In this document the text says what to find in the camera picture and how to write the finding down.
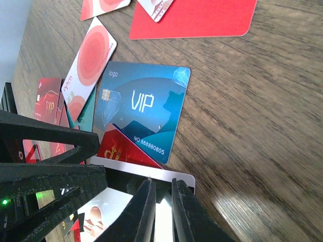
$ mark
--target white wall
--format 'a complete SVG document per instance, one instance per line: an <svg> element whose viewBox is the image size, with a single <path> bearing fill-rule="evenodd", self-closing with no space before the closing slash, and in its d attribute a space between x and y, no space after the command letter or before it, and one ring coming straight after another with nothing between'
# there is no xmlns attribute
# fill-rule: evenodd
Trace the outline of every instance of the white wall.
<svg viewBox="0 0 323 242"><path fill-rule="evenodd" d="M0 0L0 95L16 68L32 0Z"/></svg>

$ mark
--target teal card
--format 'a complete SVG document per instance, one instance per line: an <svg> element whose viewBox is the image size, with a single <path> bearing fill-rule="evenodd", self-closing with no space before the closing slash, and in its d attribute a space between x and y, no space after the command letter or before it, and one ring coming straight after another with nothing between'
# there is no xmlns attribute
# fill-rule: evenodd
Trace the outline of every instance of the teal card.
<svg viewBox="0 0 323 242"><path fill-rule="evenodd" d="M82 109L76 122L72 121L70 113L67 110L67 117L71 128L74 129L75 126L78 126L79 130L92 132L95 94L96 94L96 86L93 88L93 91L91 92L89 98L87 99L87 102L84 105L84 108Z"/></svg>

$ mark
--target card chip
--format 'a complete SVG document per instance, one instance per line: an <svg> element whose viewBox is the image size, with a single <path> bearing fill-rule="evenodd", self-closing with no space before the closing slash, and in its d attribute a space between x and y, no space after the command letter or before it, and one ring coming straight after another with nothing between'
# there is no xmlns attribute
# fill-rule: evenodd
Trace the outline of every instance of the card chip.
<svg viewBox="0 0 323 242"><path fill-rule="evenodd" d="M102 91L102 99L105 100L105 101L109 101L110 99L110 94L111 94L111 91L108 90L108 89L103 89Z"/></svg>
<svg viewBox="0 0 323 242"><path fill-rule="evenodd" d="M73 100L73 98L74 98L74 93L73 93L73 91L71 91L70 96L67 98L68 103L70 103Z"/></svg>

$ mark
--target cartoon illustration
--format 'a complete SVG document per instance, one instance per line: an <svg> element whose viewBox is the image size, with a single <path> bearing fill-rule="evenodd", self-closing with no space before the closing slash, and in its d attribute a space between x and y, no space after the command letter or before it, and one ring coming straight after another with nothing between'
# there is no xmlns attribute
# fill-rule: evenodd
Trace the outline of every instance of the cartoon illustration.
<svg viewBox="0 0 323 242"><path fill-rule="evenodd" d="M84 220L84 231L89 233L92 237L97 238L106 229L102 223L101 211L94 206L90 210L89 219Z"/></svg>

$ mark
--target gold lettering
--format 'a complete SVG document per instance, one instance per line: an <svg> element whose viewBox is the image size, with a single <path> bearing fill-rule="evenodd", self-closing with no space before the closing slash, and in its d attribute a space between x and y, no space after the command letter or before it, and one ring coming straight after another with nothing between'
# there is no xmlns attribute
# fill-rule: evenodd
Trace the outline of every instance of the gold lettering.
<svg viewBox="0 0 323 242"><path fill-rule="evenodd" d="M47 102L46 101L46 110L48 113L51 113L51 111L54 109L54 103L53 102Z"/></svg>
<svg viewBox="0 0 323 242"><path fill-rule="evenodd" d="M106 150L105 153L104 153L104 157L107 158L107 159L112 159L113 155L116 153L116 147L117 147L117 144L115 143L115 145L113 145L111 148L112 148L112 151L110 150Z"/></svg>

